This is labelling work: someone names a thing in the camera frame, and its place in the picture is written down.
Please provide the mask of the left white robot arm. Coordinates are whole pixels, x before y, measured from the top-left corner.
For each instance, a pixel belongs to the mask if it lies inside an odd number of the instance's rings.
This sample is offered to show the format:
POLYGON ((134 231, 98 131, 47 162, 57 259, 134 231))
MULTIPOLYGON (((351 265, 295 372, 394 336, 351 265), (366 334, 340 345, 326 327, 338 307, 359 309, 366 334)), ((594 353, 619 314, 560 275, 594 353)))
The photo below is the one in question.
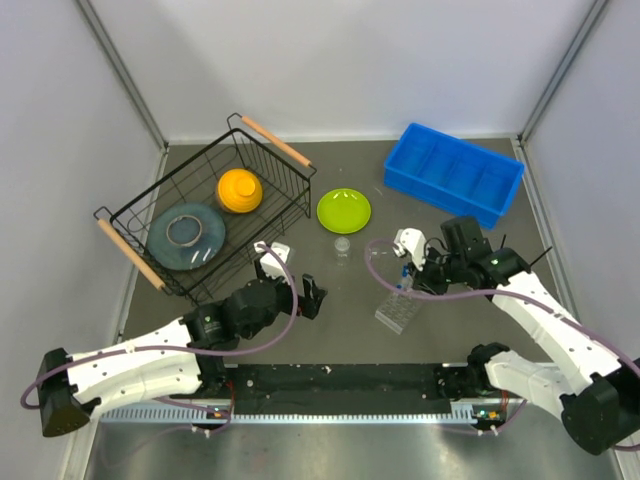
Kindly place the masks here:
POLYGON ((226 387, 223 358, 287 314, 315 318, 327 295, 314 278, 297 292, 283 277, 255 279, 226 299, 201 305, 155 331, 103 350, 47 352, 36 391, 42 434, 74 432, 102 414, 171 395, 216 396, 226 387))

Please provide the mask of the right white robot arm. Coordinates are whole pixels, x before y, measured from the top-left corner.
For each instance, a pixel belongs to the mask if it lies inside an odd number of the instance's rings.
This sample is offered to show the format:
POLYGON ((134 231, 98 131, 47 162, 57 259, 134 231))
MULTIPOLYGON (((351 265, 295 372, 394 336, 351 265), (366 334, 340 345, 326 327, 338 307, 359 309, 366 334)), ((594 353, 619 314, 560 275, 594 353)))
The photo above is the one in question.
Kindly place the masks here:
POLYGON ((513 249, 493 249, 475 218, 446 221, 441 232, 438 247, 418 229, 396 234, 397 255, 410 259, 412 294, 427 301, 451 300, 449 287, 463 285, 461 298, 486 298, 553 362, 543 367, 506 345, 479 345, 468 355, 461 379, 442 374, 443 392, 513 393, 557 418, 587 453, 625 450, 623 440, 639 430, 638 361, 582 326, 513 249))

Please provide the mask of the blue capped test tube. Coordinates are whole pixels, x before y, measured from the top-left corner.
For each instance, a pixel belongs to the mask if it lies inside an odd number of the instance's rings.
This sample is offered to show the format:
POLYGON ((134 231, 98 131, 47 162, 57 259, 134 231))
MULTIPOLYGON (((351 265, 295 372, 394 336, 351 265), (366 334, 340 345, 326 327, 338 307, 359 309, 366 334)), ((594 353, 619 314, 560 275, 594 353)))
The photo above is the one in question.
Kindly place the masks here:
POLYGON ((406 266, 404 266, 403 269, 402 269, 401 278, 400 278, 397 286, 398 286, 399 289, 405 290, 410 286, 410 283, 411 283, 411 277, 409 275, 408 268, 406 266))

